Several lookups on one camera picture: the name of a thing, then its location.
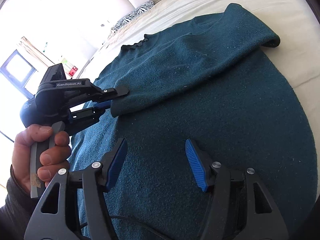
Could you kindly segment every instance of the pillow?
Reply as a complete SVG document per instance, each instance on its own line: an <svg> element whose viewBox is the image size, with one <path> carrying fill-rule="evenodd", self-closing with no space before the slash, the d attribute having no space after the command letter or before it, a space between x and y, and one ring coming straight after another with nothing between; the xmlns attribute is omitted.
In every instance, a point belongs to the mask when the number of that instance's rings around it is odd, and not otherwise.
<svg viewBox="0 0 320 240"><path fill-rule="evenodd" d="M147 1L144 4L137 7L132 12L123 16L114 26L114 32L117 32L121 27L125 26L128 22L132 21L134 18L138 17L140 14L148 11L154 6L153 0Z"/></svg>

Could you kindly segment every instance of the teal sweater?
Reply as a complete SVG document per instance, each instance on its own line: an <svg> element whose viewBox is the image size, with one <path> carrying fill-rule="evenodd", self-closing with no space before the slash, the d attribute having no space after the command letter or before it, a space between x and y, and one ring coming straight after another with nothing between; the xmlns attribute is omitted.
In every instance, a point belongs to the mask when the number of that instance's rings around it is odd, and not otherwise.
<svg viewBox="0 0 320 240"><path fill-rule="evenodd" d="M72 169L100 160L126 138L128 155L106 194L109 213L136 218L176 240L195 239L208 195L197 187L185 154L185 140L193 138L214 161L253 167L292 233L315 202L317 162L295 93L260 49L279 43L258 18L230 4L224 13L122 46L95 85L125 85L130 93L73 136ZM84 221L81 195L79 211ZM113 224L119 239L158 239L128 221Z"/></svg>

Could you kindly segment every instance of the red object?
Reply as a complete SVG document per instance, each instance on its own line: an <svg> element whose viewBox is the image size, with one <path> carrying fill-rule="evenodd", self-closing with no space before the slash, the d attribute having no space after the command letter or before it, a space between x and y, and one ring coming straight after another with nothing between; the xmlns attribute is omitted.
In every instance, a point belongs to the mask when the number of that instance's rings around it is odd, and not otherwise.
<svg viewBox="0 0 320 240"><path fill-rule="evenodd" d="M73 66L73 68L69 72L69 75L73 77L73 75L76 73L77 70L78 70L78 68Z"/></svg>

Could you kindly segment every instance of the beige bed sheet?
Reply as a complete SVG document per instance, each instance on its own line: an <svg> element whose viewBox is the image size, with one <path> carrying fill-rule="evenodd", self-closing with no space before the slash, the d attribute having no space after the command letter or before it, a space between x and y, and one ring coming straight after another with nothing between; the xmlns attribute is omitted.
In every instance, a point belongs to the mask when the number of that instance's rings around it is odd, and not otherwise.
<svg viewBox="0 0 320 240"><path fill-rule="evenodd" d="M195 16L223 12L230 3L242 5L280 36L279 47L263 51L293 87L320 152L320 25L305 0L161 0L109 39L81 78L93 82L122 45L142 40L145 33L157 33Z"/></svg>

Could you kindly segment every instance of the black cable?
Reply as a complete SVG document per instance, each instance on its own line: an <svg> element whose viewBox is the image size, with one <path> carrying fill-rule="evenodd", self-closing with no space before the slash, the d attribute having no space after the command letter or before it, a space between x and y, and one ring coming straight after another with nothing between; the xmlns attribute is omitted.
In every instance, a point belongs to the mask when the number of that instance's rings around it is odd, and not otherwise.
<svg viewBox="0 0 320 240"><path fill-rule="evenodd" d="M153 229L152 227L149 227L149 226L147 226L146 224L143 224L143 223L141 223L141 222L139 222L139 221L137 221L137 220L135 220L135 219L133 219L133 218L124 217L124 216L110 216L110 218L111 218L111 219L112 219L112 218L113 218L113 219L123 219L123 220L130 221L130 222L132 222L132 223L138 224L138 225L141 226L142 228L148 230L149 232L151 232L151 233L159 236L160 238L162 238L162 239L164 239L164 240L172 240L171 238L169 238L169 237L161 234L160 232L158 232L157 230ZM87 225L88 225L88 223L85 222L85 223L81 224L80 228L84 228L84 227L86 227Z"/></svg>
<svg viewBox="0 0 320 240"><path fill-rule="evenodd" d="M10 137L8 137L8 136L6 136L3 132L1 132L0 131L0 133L4 136L4 137L6 137L7 139L9 139L10 141L12 141L13 143L14 143L14 140L12 140Z"/></svg>

